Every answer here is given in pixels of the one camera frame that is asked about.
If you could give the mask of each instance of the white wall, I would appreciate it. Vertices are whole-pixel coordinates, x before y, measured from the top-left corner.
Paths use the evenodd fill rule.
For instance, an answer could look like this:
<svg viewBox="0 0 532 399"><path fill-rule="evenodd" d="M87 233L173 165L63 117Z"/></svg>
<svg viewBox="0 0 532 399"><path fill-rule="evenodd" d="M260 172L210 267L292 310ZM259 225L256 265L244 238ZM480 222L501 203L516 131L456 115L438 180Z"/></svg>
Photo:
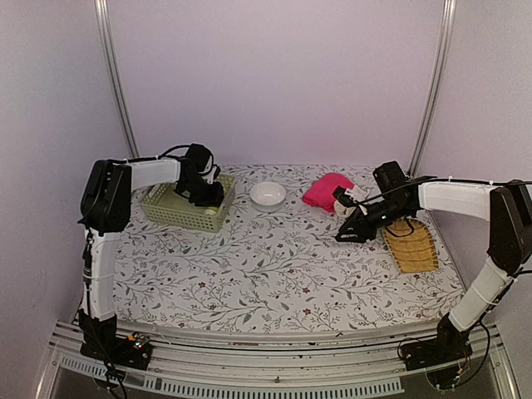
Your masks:
<svg viewBox="0 0 532 399"><path fill-rule="evenodd" d="M530 1L458 2L422 174L532 180L530 21ZM487 223L450 214L439 214L438 221L470 283L486 256ZM531 284L520 278L496 313L523 397L532 392Z"/></svg>
<svg viewBox="0 0 532 399"><path fill-rule="evenodd" d="M127 153L93 1L2 2L0 37L0 397L28 399L81 299L92 163Z"/></svg>
<svg viewBox="0 0 532 399"><path fill-rule="evenodd" d="M443 1L110 2L142 155L407 167Z"/></svg>

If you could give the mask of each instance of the floral tablecloth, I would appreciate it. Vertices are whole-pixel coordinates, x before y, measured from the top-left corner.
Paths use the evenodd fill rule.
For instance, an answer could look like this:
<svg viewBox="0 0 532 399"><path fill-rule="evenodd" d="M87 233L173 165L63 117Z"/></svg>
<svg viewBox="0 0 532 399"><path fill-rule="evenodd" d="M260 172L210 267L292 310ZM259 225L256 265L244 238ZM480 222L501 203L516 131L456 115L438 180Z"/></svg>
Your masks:
<svg viewBox="0 0 532 399"><path fill-rule="evenodd" d="M402 274L382 234L367 244L337 243L342 223L305 205L311 183L338 172L376 192L372 169L347 166L225 166L238 178L234 203L217 233L145 219L133 196L131 223L116 260L119 318L226 332L316 332L433 320L463 294L428 214L440 269ZM252 208L249 189L272 180L288 192L274 214Z"/></svg>

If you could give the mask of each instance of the aluminum frame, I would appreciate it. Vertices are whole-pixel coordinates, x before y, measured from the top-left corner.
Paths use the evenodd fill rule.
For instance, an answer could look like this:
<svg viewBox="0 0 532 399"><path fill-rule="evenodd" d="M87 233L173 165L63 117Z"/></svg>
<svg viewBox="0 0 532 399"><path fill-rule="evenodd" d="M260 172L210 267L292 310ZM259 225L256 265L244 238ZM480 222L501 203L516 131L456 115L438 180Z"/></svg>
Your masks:
<svg viewBox="0 0 532 399"><path fill-rule="evenodd" d="M111 22L107 10L107 0L95 0L94 5L96 8L98 29L100 30L101 46L104 58L106 59L107 71L109 73L116 107L118 108L122 130L124 131L127 149L131 158L139 158L140 152L136 144L135 135L133 134L133 127L131 126L131 119L127 110L126 98L122 90L120 73L116 62L115 45L113 44L113 37L111 34Z"/></svg>
<svg viewBox="0 0 532 399"><path fill-rule="evenodd" d="M421 158L426 148L426 143L431 131L432 120L436 113L436 103L440 93L440 85L443 79L443 72L446 67L447 55L451 46L452 27L455 19L456 0L445 0L443 6L443 17L441 19L440 39L436 53L436 62L432 72L431 88L426 100L425 111L421 119L421 127L417 137L416 146L412 155L408 174L416 177L421 164Z"/></svg>

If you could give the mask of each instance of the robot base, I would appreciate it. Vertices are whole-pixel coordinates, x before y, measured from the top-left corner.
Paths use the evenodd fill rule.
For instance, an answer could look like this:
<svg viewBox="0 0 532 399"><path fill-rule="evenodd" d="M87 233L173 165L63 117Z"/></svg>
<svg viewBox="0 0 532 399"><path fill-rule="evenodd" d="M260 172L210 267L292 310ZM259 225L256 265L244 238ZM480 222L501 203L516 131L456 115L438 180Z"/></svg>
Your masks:
<svg viewBox="0 0 532 399"><path fill-rule="evenodd" d="M401 359L405 362L407 371L453 362L473 354L468 342L444 349L436 345L435 338L401 345L400 351Z"/></svg>
<svg viewBox="0 0 532 399"><path fill-rule="evenodd" d="M101 322L97 318L88 317L83 310L78 314L84 338L81 355L104 363L109 361L109 357L115 365L138 370L148 368L153 347L148 342L140 342L130 337L117 337L116 316Z"/></svg>
<svg viewBox="0 0 532 399"><path fill-rule="evenodd" d="M116 348L112 360L117 366L147 370L148 364L150 364L151 351L153 349L149 343L141 348L137 348L135 343L129 341L127 338L117 338ZM103 362L106 361L106 357L101 349L88 345L87 343L81 345L80 354Z"/></svg>

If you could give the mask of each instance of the white bowl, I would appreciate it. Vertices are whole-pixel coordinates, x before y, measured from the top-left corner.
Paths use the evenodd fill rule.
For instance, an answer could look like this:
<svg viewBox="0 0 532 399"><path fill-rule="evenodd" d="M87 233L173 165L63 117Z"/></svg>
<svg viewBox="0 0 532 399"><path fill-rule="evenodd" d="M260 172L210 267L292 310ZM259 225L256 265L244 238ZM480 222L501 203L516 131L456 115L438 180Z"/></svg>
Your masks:
<svg viewBox="0 0 532 399"><path fill-rule="evenodd" d="M278 185L273 181L263 181L251 188L249 196L256 210L272 213L283 206L286 190L282 185Z"/></svg>

